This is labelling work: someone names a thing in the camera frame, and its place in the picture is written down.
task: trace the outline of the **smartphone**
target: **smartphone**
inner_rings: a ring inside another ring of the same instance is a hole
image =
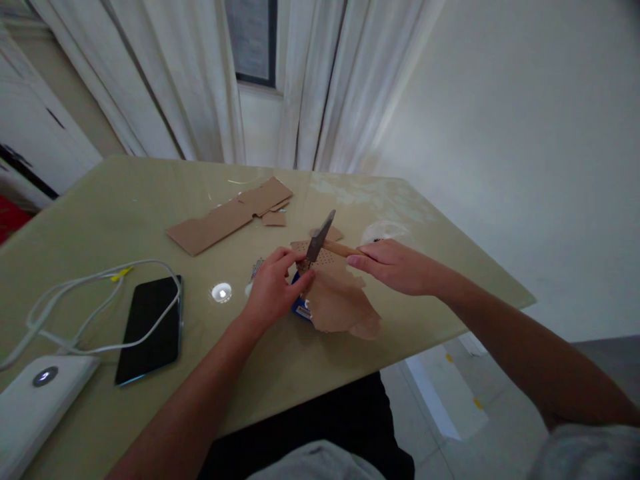
[[[180,285],[182,277],[177,276]],[[133,292],[124,343],[144,337],[177,292],[172,277],[141,283]],[[139,345],[120,350],[115,384],[122,386],[177,360],[182,330],[182,295],[153,333]]]

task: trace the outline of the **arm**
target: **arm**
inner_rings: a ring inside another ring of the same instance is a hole
[[[459,273],[394,240],[359,247],[355,268],[408,295],[434,295],[464,322],[537,406],[547,427],[574,422],[640,426],[636,406],[556,334]]]
[[[285,280],[288,268],[304,256],[281,247],[264,261],[240,316],[142,430],[109,479],[196,478],[253,348],[313,278],[309,271],[293,285]]]

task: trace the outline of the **hand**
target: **hand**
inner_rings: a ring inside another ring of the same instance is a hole
[[[436,260],[396,242],[380,240],[358,247],[347,263],[372,274],[386,286],[407,295],[444,295],[462,276]]]
[[[286,314],[315,276],[314,270],[308,270],[293,285],[285,280],[289,267],[304,258],[303,252],[284,247],[270,254],[255,274],[249,300],[240,317],[266,331]]]

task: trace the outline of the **window frame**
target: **window frame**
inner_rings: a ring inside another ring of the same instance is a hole
[[[254,77],[246,73],[235,72],[238,81],[262,85],[263,87],[276,88],[275,86],[275,62],[277,53],[277,30],[278,30],[278,1],[268,0],[267,12],[269,15],[269,78]]]

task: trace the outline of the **knife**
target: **knife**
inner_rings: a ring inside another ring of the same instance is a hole
[[[341,243],[337,243],[331,240],[327,240],[327,234],[329,232],[329,228],[331,228],[331,224],[333,222],[333,217],[335,216],[335,210],[331,210],[329,216],[322,224],[318,230],[313,233],[311,237],[311,241],[309,242],[309,248],[307,249],[307,260],[309,264],[318,260],[318,254],[320,254],[320,249],[324,248],[325,250],[329,250],[330,252],[335,253],[336,255],[340,255],[341,257],[347,258],[350,255],[364,255],[360,250],[352,249],[346,245],[342,245]]]

